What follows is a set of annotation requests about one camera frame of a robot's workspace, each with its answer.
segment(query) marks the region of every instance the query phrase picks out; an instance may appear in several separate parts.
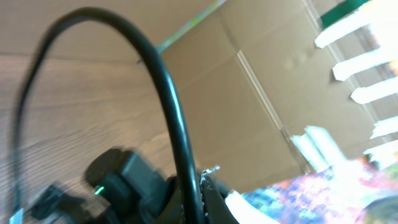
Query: green object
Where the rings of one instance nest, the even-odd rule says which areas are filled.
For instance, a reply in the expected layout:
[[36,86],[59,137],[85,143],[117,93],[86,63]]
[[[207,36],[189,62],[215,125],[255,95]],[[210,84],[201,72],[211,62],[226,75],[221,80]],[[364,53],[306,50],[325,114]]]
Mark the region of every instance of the green object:
[[98,194],[100,194],[101,191],[103,191],[104,189],[105,189],[104,187],[100,187],[100,188],[98,188],[98,189],[94,192],[94,194],[95,194],[95,195],[98,195]]
[[340,3],[332,10],[321,16],[321,21],[323,28],[326,29],[328,26],[334,24],[339,19],[347,16],[357,8],[361,7],[363,4],[367,3],[369,0],[346,0]]

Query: green light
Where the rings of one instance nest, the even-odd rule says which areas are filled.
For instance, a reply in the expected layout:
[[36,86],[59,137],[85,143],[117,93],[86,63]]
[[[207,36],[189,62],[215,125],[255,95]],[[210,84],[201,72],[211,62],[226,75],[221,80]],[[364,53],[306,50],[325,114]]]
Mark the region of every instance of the green light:
[[104,187],[100,187],[99,189],[97,189],[94,194],[98,195],[99,193],[101,193],[101,191],[103,191],[105,188]]

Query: black cable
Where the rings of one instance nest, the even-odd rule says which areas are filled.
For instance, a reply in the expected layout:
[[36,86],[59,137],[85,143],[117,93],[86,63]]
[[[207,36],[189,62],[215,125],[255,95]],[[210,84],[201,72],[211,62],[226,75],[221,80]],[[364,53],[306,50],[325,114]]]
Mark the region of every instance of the black cable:
[[64,30],[85,21],[99,21],[115,28],[128,40],[128,42],[130,42],[141,56],[155,84],[165,114],[173,148],[175,166],[177,168],[177,176],[180,182],[185,220],[187,223],[204,223],[203,206],[198,177],[195,170],[195,161],[193,160],[190,140],[185,126],[182,109],[169,72],[167,71],[163,61],[160,59],[156,49],[129,21],[113,12],[93,7],[77,9],[61,17],[50,27],[38,48],[36,58],[30,70],[27,72],[24,83],[21,86],[13,117],[10,146],[13,159],[12,171],[15,177],[13,184],[13,212],[17,212],[22,205],[20,164],[21,130],[24,108],[30,89],[52,42]]

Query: cable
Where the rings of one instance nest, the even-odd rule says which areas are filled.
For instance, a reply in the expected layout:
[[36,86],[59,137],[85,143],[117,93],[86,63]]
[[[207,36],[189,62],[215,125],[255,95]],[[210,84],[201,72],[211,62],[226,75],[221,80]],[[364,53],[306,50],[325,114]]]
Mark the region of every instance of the cable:
[[181,197],[185,220],[187,223],[204,223],[203,205],[195,169],[195,161],[193,160],[190,140],[185,126],[182,109],[169,72],[156,49],[129,21],[113,12],[93,7],[84,7],[72,11],[61,17],[50,27],[38,48],[36,58],[27,72],[25,80],[21,86],[12,120],[12,136],[10,145],[13,161],[12,172],[14,174],[14,191],[12,193],[14,199],[12,206],[13,213],[16,213],[22,207],[20,147],[22,119],[24,117],[27,97],[32,85],[34,84],[40,65],[52,42],[59,34],[69,27],[85,21],[98,21],[115,28],[140,54],[152,77],[152,81],[155,84],[166,118],[173,148],[175,166],[177,169],[177,176],[182,193]]

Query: black device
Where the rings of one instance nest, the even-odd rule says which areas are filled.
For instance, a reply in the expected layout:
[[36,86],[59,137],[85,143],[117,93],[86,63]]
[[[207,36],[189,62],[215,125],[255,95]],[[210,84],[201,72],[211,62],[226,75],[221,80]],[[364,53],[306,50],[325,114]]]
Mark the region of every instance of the black device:
[[48,187],[29,209],[43,220],[54,212],[64,214],[68,223],[237,223],[228,210],[220,186],[206,173],[198,173],[190,147],[182,109],[173,81],[159,54],[144,35],[123,17],[93,7],[77,9],[57,20],[45,34],[21,86],[12,120],[11,155],[12,213],[10,223],[21,223],[21,129],[24,108],[37,72],[52,42],[69,27],[84,21],[99,21],[116,29],[138,51],[145,63],[165,114],[177,175],[164,180],[137,153],[110,149],[85,172],[85,180],[109,207],[92,217],[83,198],[73,197],[56,185]]

